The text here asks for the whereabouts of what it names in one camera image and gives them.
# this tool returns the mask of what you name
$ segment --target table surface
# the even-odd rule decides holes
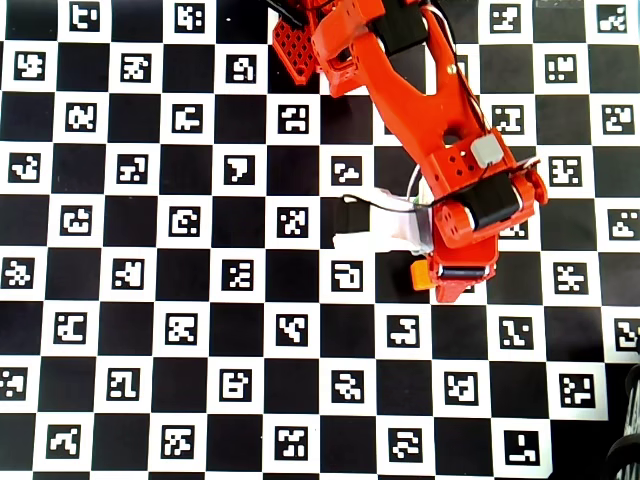
[[[263,4],[0,0],[0,478],[597,476],[640,334],[638,4],[443,3],[551,197],[454,305],[332,248],[414,163],[366,91],[292,84]],[[393,63],[434,93],[427,52]]]

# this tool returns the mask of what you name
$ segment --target black square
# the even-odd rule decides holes
[[[55,144],[53,193],[103,193],[104,145]]]
[[[100,2],[69,2],[70,32],[100,31]]]
[[[318,147],[272,147],[267,149],[267,195],[318,195]]]
[[[584,43],[585,19],[584,8],[563,8],[563,4],[547,8],[547,5],[536,4],[533,8],[533,41],[534,42],[569,42]]]
[[[99,355],[151,355],[153,303],[100,303],[98,339]]]
[[[104,245],[155,247],[156,197],[106,197]]]
[[[234,0],[216,2],[216,7],[216,43],[267,43],[266,4],[252,5],[251,15]]]
[[[262,415],[209,415],[207,471],[262,471]]]
[[[46,245],[49,200],[0,195],[0,245]]]
[[[413,289],[410,269],[416,260],[409,252],[376,253],[377,303],[429,303],[428,291]]]
[[[111,41],[162,43],[162,0],[113,0],[111,9]],[[144,19],[144,28],[141,28],[141,19]]]
[[[0,468],[31,470],[35,414],[0,414]]]
[[[38,411],[93,411],[95,373],[95,357],[43,357],[40,365]]]
[[[206,412],[207,359],[154,358],[152,412]]]
[[[209,250],[158,250],[156,300],[209,301]]]
[[[216,95],[215,143],[266,143],[266,95]]]
[[[109,96],[109,142],[158,143],[160,95]]]
[[[320,417],[320,471],[376,472],[375,417]]]
[[[549,361],[604,361],[599,308],[546,307],[544,318]]]
[[[7,40],[57,40],[58,5],[54,0],[8,0]]]
[[[541,145],[589,145],[588,95],[536,95],[536,128]]]
[[[210,145],[163,145],[160,158],[161,195],[211,195]]]
[[[603,305],[636,306],[636,275],[640,271],[640,255],[600,253],[599,260]]]
[[[390,462],[422,463],[421,428],[390,428],[388,434]]]
[[[597,250],[593,199],[552,199],[540,209],[543,250]]]
[[[547,418],[544,363],[491,362],[491,414],[494,417]]]
[[[587,264],[553,262],[553,291],[560,295],[588,295]]]
[[[309,459],[308,427],[275,427],[275,437],[275,460],[305,461]]]
[[[255,84],[257,62],[256,55],[227,54],[225,83]]]
[[[593,147],[597,197],[640,197],[639,147]]]
[[[196,448],[195,429],[195,425],[163,425],[160,458],[193,460]]]
[[[640,59],[634,45],[589,45],[589,72],[592,93],[640,92]]]
[[[215,197],[212,246],[264,247],[264,203],[261,197]]]
[[[46,52],[16,52],[13,64],[13,79],[27,82],[45,80]]]
[[[322,357],[375,356],[373,305],[320,305]]]
[[[213,45],[165,45],[163,92],[213,93]]]
[[[265,359],[265,413],[318,413],[318,375],[318,360]]]
[[[109,45],[58,44],[58,86],[61,92],[106,92],[109,89]]]
[[[96,414],[93,429],[92,470],[147,469],[149,415]]]
[[[42,302],[0,302],[0,355],[38,355]]]
[[[52,93],[4,92],[0,139],[50,142],[53,136],[54,96]]]
[[[322,95],[320,111],[322,144],[373,143],[373,106],[369,97]]]
[[[481,45],[480,93],[533,93],[532,45]]]
[[[487,314],[484,306],[431,307],[433,358],[486,360]]]
[[[99,291],[99,248],[49,248],[47,300],[98,300]]]
[[[261,357],[263,331],[262,304],[211,304],[210,355]]]
[[[432,415],[431,362],[378,360],[378,415]]]
[[[171,106],[172,133],[202,133],[204,107],[202,104],[173,104]]]
[[[267,302],[317,302],[319,258],[316,250],[267,250]]]
[[[491,420],[436,418],[434,428],[439,475],[493,474]]]
[[[501,252],[497,268],[500,273],[487,282],[488,303],[542,305],[540,268],[537,252]]]
[[[114,258],[111,270],[114,290],[144,289],[144,258]]]

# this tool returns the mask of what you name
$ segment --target white square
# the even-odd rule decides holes
[[[117,260],[115,267],[118,275],[114,272],[114,260]],[[100,300],[153,302],[156,297],[156,262],[155,248],[103,248],[100,261]]]
[[[521,445],[522,451],[509,453],[505,451],[505,431],[536,432],[538,437],[537,451],[527,449],[529,445]],[[493,474],[500,477],[513,478],[547,478],[553,471],[551,457],[551,422],[546,419],[530,418],[492,418],[491,443],[493,451]],[[538,465],[518,465],[527,459]]]
[[[320,303],[375,303],[375,253],[320,250]]]
[[[373,188],[373,177],[372,145],[320,145],[321,197],[362,194]]]
[[[591,145],[539,145],[536,150],[540,158],[538,172],[549,198],[596,196]]]
[[[514,225],[500,232],[498,250],[501,252],[539,252],[540,243],[540,205],[534,203],[534,214],[524,224]]]
[[[320,95],[297,93],[267,96],[267,145],[319,144]]]
[[[53,112],[53,138],[57,143],[107,143],[108,93],[56,92]]]
[[[593,389],[595,408],[566,406],[564,395],[573,395],[572,385],[565,385],[562,392],[560,376],[565,374],[587,375],[589,386]],[[591,362],[547,362],[547,394],[549,395],[549,418],[551,420],[608,420],[607,383],[604,363]]]
[[[110,58],[110,93],[162,93],[164,48],[161,43],[114,42],[110,46]]]
[[[208,195],[160,195],[158,248],[210,248],[212,209]]]
[[[544,308],[487,305],[487,341],[491,361],[546,361]]]
[[[11,259],[33,259],[33,274],[31,275],[28,265],[23,265],[19,260]],[[9,269],[3,270],[2,265],[7,260]],[[38,301],[44,300],[44,291],[46,286],[47,272],[47,247],[0,247],[0,275],[7,277],[2,280],[15,283],[15,287],[2,288],[0,284],[0,301],[1,300],[28,300]]]
[[[320,304],[265,303],[264,322],[265,358],[320,357]]]
[[[153,357],[99,356],[93,410],[96,413],[151,413],[152,374]]]
[[[267,194],[266,145],[214,145],[213,194],[264,197]]]
[[[218,43],[215,55],[214,91],[217,94],[266,95],[269,72],[268,53],[268,45]]]
[[[300,449],[300,446],[304,447],[300,445],[304,440],[306,440],[306,448]],[[285,459],[278,460],[278,452],[283,451],[291,455],[290,458],[299,458],[288,460],[286,459],[289,458],[288,456],[282,455],[281,458]],[[320,473],[320,416],[263,415],[262,471],[264,473]]]
[[[49,426],[68,426],[62,435],[56,435],[55,452],[69,452],[78,458],[47,458],[51,442]],[[35,444],[33,447],[33,471],[35,472],[88,472],[91,470],[93,449],[93,413],[38,413],[36,415]]]
[[[108,143],[104,175],[105,195],[158,195],[160,145]]]
[[[168,0],[164,5],[164,43],[212,45],[216,43],[216,5],[213,2],[199,0],[184,2]]]
[[[262,357],[210,357],[207,372],[207,413],[262,414]]]
[[[110,0],[92,0],[99,2],[96,9],[74,8],[75,0],[58,1],[58,41],[78,43],[109,43],[111,41],[111,2]],[[98,31],[91,31],[90,21],[99,21]]]
[[[591,109],[591,144],[596,147],[629,146],[640,144],[640,93],[594,93],[589,96]],[[605,135],[604,116],[612,114],[616,122],[608,123],[610,133]],[[616,129],[631,125],[633,133],[617,133]]]
[[[267,197],[265,207],[266,248],[320,248],[320,197]]]
[[[542,300],[545,306],[575,306],[575,307],[599,307],[602,304],[600,296],[600,267],[597,252],[540,252],[541,268],[542,268]],[[580,269],[576,271],[576,267],[587,267],[587,278],[580,273]],[[556,276],[562,280],[558,280],[558,285],[562,285],[563,290],[556,293],[555,284]],[[579,293],[583,286],[588,288],[588,293]]]
[[[17,163],[10,162],[11,154]],[[0,142],[0,192],[16,195],[48,195],[51,192],[53,143]]]
[[[160,143],[211,144],[215,118],[215,95],[211,93],[163,93]]]
[[[222,303],[264,303],[265,264],[265,250],[262,248],[211,250],[209,298],[212,302]]]
[[[490,418],[491,391],[489,385],[489,362],[485,360],[433,360],[431,362],[434,417]],[[450,381],[447,374],[473,374],[464,379],[469,388]],[[445,393],[457,396],[460,404],[447,404]]]
[[[12,367],[26,368],[26,378],[23,375],[11,375]],[[0,411],[2,413],[36,413],[40,389],[40,357],[37,355],[0,357],[0,384],[3,387],[8,387],[5,393],[0,393]],[[22,396],[25,397],[24,400],[17,399]]]
[[[602,341],[607,363],[638,363],[640,307],[602,307]]]
[[[9,92],[56,91],[57,42],[6,40],[2,57],[3,90]]]
[[[640,199],[596,198],[595,207],[598,251],[640,253]],[[619,211],[612,222],[609,210]]]
[[[46,357],[98,355],[100,302],[46,300],[40,354]]]
[[[376,395],[375,359],[320,359],[321,415],[374,417]]]
[[[378,473],[381,475],[434,475],[436,460],[433,439],[433,417],[391,415],[377,417]],[[412,449],[420,451],[421,462],[403,462],[403,458],[415,452]]]
[[[376,358],[431,360],[431,308],[428,305],[377,303]]]
[[[600,24],[598,18],[598,7],[610,5],[624,5],[624,11],[616,9],[612,12],[614,18],[609,15],[602,18],[604,22]],[[620,22],[618,17],[624,16],[625,21]],[[638,2],[634,0],[598,0],[597,2],[585,2],[584,5],[585,30],[587,43],[591,44],[612,44],[612,45],[638,45]]]
[[[496,7],[499,7],[500,4],[506,4],[509,7],[517,5],[519,8],[516,11],[506,7],[505,11],[499,11],[496,17]],[[493,30],[491,28],[492,20],[496,25]],[[481,45],[526,45],[533,43],[533,8],[531,3],[526,0],[480,0],[478,4],[478,43]]]
[[[102,247],[104,195],[49,197],[49,247]]]
[[[569,82],[573,75],[575,82]],[[589,49],[585,43],[534,43],[533,85],[538,95],[588,95]]]
[[[150,472],[204,472],[206,463],[206,413],[151,414],[148,465]]]
[[[155,302],[154,357],[208,357],[209,302]]]
[[[497,125],[492,124],[494,106],[495,113],[508,116],[508,121],[498,122]],[[521,93],[483,94],[480,96],[480,107],[487,121],[498,129],[509,147],[530,146],[538,143],[535,95]],[[521,128],[524,128],[524,134],[515,133],[522,131]]]

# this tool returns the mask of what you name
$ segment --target checkerboard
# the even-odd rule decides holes
[[[595,478],[640,335],[638,4],[442,3],[551,197],[454,305],[332,248],[414,163],[365,90],[292,84],[263,3],[0,0],[0,478]]]

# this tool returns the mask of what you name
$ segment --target printed pattern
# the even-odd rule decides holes
[[[293,85],[264,4],[0,0],[1,478],[599,471],[640,336],[637,2],[454,3],[551,200],[439,305],[409,253],[332,248],[338,198],[414,163],[363,89]],[[424,47],[393,63],[435,93]]]

